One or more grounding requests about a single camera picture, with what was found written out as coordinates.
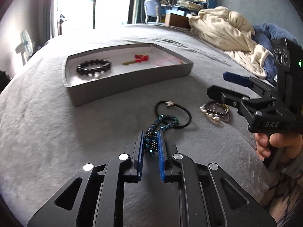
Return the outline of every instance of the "blue chair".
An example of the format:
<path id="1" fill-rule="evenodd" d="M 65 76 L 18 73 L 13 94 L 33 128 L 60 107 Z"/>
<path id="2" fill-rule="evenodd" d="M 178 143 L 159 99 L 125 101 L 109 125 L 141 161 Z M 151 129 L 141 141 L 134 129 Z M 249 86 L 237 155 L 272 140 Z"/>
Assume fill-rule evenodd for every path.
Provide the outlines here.
<path id="1" fill-rule="evenodd" d="M 156 17 L 156 25 L 164 23 L 159 23 L 159 20 L 162 16 L 162 6 L 157 0 L 145 0 L 144 2 L 144 11 L 145 11 L 145 23 L 146 24 L 154 24 L 154 22 L 148 22 L 148 16 Z"/>

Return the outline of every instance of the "black beaded bracelet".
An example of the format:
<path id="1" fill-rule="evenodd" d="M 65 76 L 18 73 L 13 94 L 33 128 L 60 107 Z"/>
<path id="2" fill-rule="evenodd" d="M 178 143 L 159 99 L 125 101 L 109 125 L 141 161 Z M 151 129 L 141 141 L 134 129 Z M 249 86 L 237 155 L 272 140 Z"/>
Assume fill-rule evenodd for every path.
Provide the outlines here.
<path id="1" fill-rule="evenodd" d="M 162 104 L 162 103 L 165 103 L 166 106 L 167 106 L 167 108 L 170 108 L 172 106 L 178 107 L 178 108 L 182 109 L 183 111 L 185 111 L 187 113 L 187 115 L 188 115 L 188 118 L 189 118 L 188 122 L 186 124 L 184 124 L 184 125 L 173 126 L 174 129 L 181 129 L 181 128 L 184 128 L 184 127 L 186 127 L 186 126 L 188 126 L 190 124 L 190 122 L 191 122 L 191 114 L 190 114 L 190 112 L 185 107 L 182 107 L 182 106 L 180 106 L 180 105 L 178 105 L 176 103 L 173 103 L 171 101 L 160 101 L 160 102 L 157 103 L 157 105 L 155 107 L 155 113 L 156 113 L 157 117 L 159 117 L 158 106 L 160 104 Z M 164 123 L 166 125 L 168 124 L 165 120 L 162 120 L 162 123 Z"/>
<path id="2" fill-rule="evenodd" d="M 214 111 L 213 109 L 210 109 L 208 108 L 207 106 L 210 105 L 210 104 L 215 104 L 215 103 L 218 103 L 217 101 L 208 101 L 206 102 L 203 106 L 200 107 L 201 111 L 204 112 L 204 113 L 211 113 L 211 114 L 217 114 L 221 117 L 225 117 L 228 113 L 229 113 L 229 107 L 225 104 L 222 104 L 222 106 L 224 107 L 225 109 L 225 112 L 224 113 L 220 113 L 220 112 L 216 112 Z"/>
<path id="3" fill-rule="evenodd" d="M 89 65 L 100 65 L 96 68 L 86 68 Z M 77 66 L 77 72 L 80 75 L 89 75 L 92 74 L 94 75 L 96 72 L 99 73 L 104 73 L 107 70 L 109 70 L 111 68 L 111 62 L 109 62 L 108 60 L 90 60 L 90 61 L 85 61 L 84 63 L 81 63 L 80 65 Z"/>

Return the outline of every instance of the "gray blanket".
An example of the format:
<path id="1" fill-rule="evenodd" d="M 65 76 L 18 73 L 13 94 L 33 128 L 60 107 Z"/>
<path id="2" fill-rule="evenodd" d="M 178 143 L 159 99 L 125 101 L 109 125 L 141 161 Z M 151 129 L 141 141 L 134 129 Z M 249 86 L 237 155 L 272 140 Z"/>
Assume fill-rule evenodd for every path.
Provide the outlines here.
<path id="1" fill-rule="evenodd" d="M 192 60 L 192 73 L 72 106 L 62 82 L 66 56 L 146 42 Z M 274 175 L 258 159 L 245 119 L 231 109 L 231 121 L 217 127 L 198 109 L 209 100 L 206 89 L 212 84 L 256 97 L 246 88 L 224 82 L 225 71 L 251 76 L 222 51 L 171 27 L 128 25 L 50 40 L 0 94 L 0 194 L 26 226 L 85 163 L 99 165 L 122 153 L 127 144 L 136 141 L 140 130 L 154 122 L 154 105 L 171 100 L 191 112 L 192 123 L 168 131 L 165 139 L 195 162 L 219 163 L 256 200 L 261 200 Z M 173 114 L 181 122 L 186 120 L 182 112 Z M 157 157 L 144 157 L 142 181 L 125 186 L 124 205 L 124 226 L 179 226 L 177 185 L 160 181 Z"/>

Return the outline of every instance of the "triangular cutout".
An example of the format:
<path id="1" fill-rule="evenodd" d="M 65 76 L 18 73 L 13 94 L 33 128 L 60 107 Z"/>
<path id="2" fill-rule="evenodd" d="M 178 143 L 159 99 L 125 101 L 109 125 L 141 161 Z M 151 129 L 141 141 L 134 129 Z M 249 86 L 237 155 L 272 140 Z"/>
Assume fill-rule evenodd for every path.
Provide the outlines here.
<path id="1" fill-rule="evenodd" d="M 227 179 L 221 179 L 221 184 L 223 186 L 229 207 L 232 210 L 248 204 L 248 200 L 244 198 Z"/>
<path id="2" fill-rule="evenodd" d="M 78 177 L 70 186 L 55 200 L 55 205 L 70 211 L 75 203 L 82 178 Z"/>

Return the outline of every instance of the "pink cord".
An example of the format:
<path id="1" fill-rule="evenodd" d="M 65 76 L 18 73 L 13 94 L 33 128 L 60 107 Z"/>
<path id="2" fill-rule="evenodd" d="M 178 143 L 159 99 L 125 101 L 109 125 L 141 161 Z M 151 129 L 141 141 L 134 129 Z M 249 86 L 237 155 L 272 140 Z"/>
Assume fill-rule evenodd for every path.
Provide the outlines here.
<path id="1" fill-rule="evenodd" d="M 160 64 L 162 64 L 163 62 L 166 62 L 166 61 L 168 61 L 168 60 L 171 60 L 171 59 L 176 59 L 176 60 L 179 61 L 180 64 L 183 64 L 183 62 L 182 62 L 180 59 L 178 59 L 178 58 L 176 58 L 176 57 L 170 57 L 170 58 L 165 59 L 165 60 L 163 60 L 163 61 L 161 61 L 161 62 L 158 62 L 157 64 L 155 64 L 155 67 L 162 67 L 162 66 L 160 66 Z"/>

